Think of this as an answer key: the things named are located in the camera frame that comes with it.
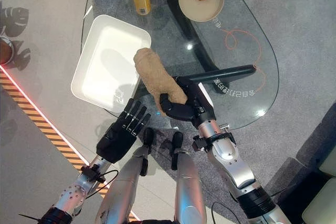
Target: glass tabletop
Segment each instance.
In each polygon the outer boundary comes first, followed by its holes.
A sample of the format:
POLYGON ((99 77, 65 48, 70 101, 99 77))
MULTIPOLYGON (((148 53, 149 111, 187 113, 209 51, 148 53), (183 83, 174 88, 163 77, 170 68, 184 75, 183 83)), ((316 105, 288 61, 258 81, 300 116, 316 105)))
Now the glass tabletop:
MULTIPOLYGON (((178 0, 150 1, 150 13, 140 16, 133 0, 88 0, 82 47, 94 18, 110 15, 146 30, 152 38, 151 48, 159 54, 172 76, 249 65, 243 69, 253 73, 244 78, 233 81, 213 76, 202 81, 214 104, 219 124, 227 123, 231 129, 237 129, 269 110, 279 87, 277 60, 267 37, 243 0, 224 0, 217 17, 202 23, 186 18, 178 0)), ((160 115, 154 99, 142 83, 135 98, 142 101, 152 114, 149 126, 194 130, 190 123, 160 115)))

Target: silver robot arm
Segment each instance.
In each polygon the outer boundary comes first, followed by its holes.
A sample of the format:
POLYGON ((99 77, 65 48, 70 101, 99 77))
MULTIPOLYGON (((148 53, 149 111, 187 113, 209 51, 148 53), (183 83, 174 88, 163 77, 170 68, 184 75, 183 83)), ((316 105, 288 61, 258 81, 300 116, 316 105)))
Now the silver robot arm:
POLYGON ((210 162, 216 167, 231 195, 237 200, 251 224, 290 224, 256 180, 250 167, 239 155, 237 145, 228 126, 219 128, 215 120, 198 127, 203 139, 214 138, 207 148, 210 162))
POLYGON ((186 94, 187 102, 172 103, 167 94, 161 94, 161 108, 167 116, 190 121, 198 129, 199 136, 194 137, 194 149, 207 152, 209 160, 219 171, 248 221, 252 224, 290 224, 240 157, 232 133, 228 128, 223 132, 218 126, 212 101, 203 85, 185 77, 177 77, 175 81, 186 94))
POLYGON ((149 114, 144 116, 146 107, 139 110, 140 105, 140 102, 133 105, 133 99, 129 100, 116 122, 98 142, 97 156, 90 165, 81 168, 82 173, 38 219, 39 224, 69 224, 81 212, 88 195, 96 191, 99 183, 105 181, 103 176, 111 163, 119 161, 127 153, 137 139, 137 134, 149 120, 149 114))

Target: white rectangular container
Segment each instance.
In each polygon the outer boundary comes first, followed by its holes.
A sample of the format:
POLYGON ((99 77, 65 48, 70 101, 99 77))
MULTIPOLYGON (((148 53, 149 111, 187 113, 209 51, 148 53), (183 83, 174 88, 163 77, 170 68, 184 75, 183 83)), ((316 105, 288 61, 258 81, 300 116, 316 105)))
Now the white rectangular container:
POLYGON ((108 15, 96 17, 72 79, 74 96, 121 113, 139 84, 133 57, 144 47, 151 47, 147 31, 108 15))

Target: hazard stripe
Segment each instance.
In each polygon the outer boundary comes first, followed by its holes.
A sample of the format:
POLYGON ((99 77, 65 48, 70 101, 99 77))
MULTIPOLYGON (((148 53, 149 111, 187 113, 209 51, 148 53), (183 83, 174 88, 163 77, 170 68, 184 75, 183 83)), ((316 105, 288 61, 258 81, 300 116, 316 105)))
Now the hazard stripe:
MULTIPOLYGON (((35 125, 45 134, 45 136, 52 142, 52 144, 62 153, 62 155, 73 165, 73 167, 81 172, 81 167, 85 165, 84 161, 73 151, 71 147, 57 134, 51 125, 39 114, 33 105, 25 98, 25 96, 18 90, 14 83, 3 73, 0 69, 0 84, 6 92, 13 98, 17 105, 23 112, 35 123, 35 125)), ((104 187, 100 184, 97 190, 104 187)), ((99 194, 104 197, 108 188, 101 189, 99 194)), ((134 221, 137 218, 130 213, 129 220, 134 221)))

